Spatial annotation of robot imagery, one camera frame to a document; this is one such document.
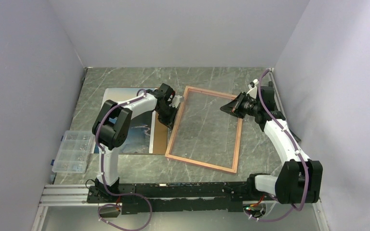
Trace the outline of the brown backing board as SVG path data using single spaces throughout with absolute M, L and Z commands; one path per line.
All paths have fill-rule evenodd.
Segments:
M 123 154 L 164 154 L 168 128 L 158 121 L 158 113 L 148 111 L 133 118 L 128 136 L 120 147 Z

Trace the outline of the seascape photo print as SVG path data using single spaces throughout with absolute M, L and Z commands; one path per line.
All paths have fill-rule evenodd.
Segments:
M 102 103 L 126 101 L 137 96 L 140 88 L 107 88 Z M 155 111 L 145 112 L 132 119 L 122 154 L 162 154 L 165 151 L 167 130 L 157 121 Z

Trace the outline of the pink wooden picture frame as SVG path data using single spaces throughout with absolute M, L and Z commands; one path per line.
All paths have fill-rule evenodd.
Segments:
M 220 111 L 235 95 L 187 86 L 165 156 L 235 174 L 243 120 Z

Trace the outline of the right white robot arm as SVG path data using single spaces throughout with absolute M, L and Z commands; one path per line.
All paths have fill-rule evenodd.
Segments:
M 256 92 L 256 97 L 252 97 L 250 92 Z M 321 188 L 322 164 L 311 160 L 299 146 L 285 116 L 277 109 L 273 86 L 255 85 L 250 92 L 241 92 L 220 110 L 241 119 L 246 115 L 253 116 L 272 142 L 282 168 L 278 176 L 250 174 L 246 195 L 256 200 L 264 193 L 271 194 L 281 204 L 316 203 Z

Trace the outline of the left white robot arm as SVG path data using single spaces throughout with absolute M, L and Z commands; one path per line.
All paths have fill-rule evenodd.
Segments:
M 99 148 L 99 173 L 95 186 L 106 202 L 115 201 L 119 195 L 118 158 L 120 147 L 126 141 L 131 121 L 147 112 L 156 112 L 158 121 L 173 129 L 183 96 L 163 83 L 155 90 L 139 89 L 136 96 L 123 101 L 106 100 L 92 127 Z

